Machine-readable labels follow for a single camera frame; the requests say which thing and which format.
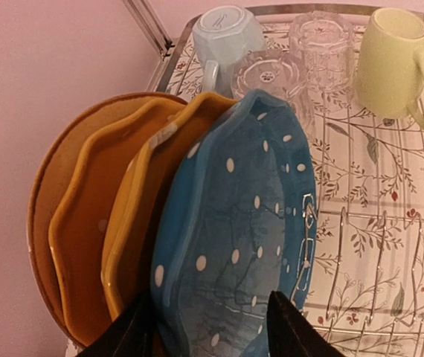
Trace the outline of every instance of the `floral pattern tray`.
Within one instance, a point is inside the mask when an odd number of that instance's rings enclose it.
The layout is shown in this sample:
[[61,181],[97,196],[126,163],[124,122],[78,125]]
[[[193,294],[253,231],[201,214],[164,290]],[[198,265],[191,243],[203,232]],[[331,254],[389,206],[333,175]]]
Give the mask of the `floral pattern tray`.
[[[268,47],[285,51],[293,16],[341,13],[355,25],[356,59],[375,9],[250,8]],[[202,81],[190,33],[195,21],[185,28],[157,88],[187,101]],[[312,95],[318,244],[304,314],[346,356],[424,356],[424,132],[411,118],[382,120],[344,98]]]

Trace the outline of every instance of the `mug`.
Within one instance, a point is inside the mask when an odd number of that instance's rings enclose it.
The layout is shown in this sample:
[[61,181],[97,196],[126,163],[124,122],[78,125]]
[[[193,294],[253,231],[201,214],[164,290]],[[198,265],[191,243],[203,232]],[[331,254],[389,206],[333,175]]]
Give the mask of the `mug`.
[[424,22],[405,10],[381,8],[370,18],[358,60],[359,102],[382,118],[411,115],[424,129]]
[[204,13],[192,31],[197,59],[204,71],[202,91],[232,97],[235,63],[251,51],[266,49],[260,23],[242,7],[220,6]]

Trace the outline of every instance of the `pink wall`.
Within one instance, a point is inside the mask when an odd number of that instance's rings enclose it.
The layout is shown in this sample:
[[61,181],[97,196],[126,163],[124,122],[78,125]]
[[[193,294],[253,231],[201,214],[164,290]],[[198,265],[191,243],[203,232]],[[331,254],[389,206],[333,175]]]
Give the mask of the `pink wall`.
[[0,1],[0,356],[65,354],[25,240],[43,155],[87,107],[144,89],[157,63],[120,0]]
[[258,6],[266,4],[303,4],[303,3],[333,3],[333,4],[366,4],[374,6],[403,7],[409,10],[424,12],[424,0],[149,0],[156,9],[160,20],[172,37],[181,35],[184,25],[193,17],[215,6],[230,3],[241,6]]

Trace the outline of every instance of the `clear glass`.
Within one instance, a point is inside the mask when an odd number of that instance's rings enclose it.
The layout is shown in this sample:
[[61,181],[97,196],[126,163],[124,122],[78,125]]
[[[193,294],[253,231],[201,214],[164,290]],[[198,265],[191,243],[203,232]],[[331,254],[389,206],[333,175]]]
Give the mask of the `clear glass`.
[[234,67],[231,83],[234,99],[252,89],[262,89],[285,100],[295,111],[308,139],[315,137],[315,115],[306,86],[303,62],[281,50],[251,52]]
[[348,90],[354,75],[353,25],[337,13],[313,11],[293,20],[290,53],[306,66],[311,89]]

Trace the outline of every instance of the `light blue cup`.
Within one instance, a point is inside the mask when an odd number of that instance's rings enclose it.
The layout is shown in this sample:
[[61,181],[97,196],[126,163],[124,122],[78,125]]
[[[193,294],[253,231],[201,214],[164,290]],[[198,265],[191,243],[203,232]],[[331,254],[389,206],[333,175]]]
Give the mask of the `light blue cup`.
[[192,31],[197,58],[204,71],[202,91],[232,97],[234,65],[249,52],[266,49],[260,23],[242,7],[221,6],[204,13]]
[[190,149],[164,208],[151,293],[171,356],[268,357],[270,292],[299,309],[306,300],[314,204],[298,119],[288,103],[249,92]]

